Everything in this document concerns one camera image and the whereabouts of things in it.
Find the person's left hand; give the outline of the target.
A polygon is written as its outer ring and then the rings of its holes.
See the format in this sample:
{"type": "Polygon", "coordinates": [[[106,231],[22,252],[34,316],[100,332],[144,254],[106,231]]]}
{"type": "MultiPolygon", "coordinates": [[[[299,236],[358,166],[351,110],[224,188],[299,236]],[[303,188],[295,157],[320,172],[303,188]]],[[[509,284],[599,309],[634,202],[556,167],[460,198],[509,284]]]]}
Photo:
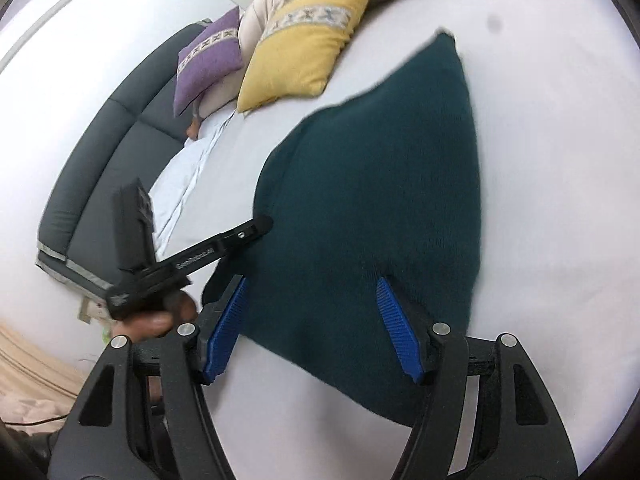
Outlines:
{"type": "Polygon", "coordinates": [[[159,311],[137,313],[123,321],[116,321],[111,329],[111,337],[125,336],[132,342],[161,337],[182,323],[192,322],[197,316],[198,310],[192,297],[178,290],[164,298],[159,311]]]}

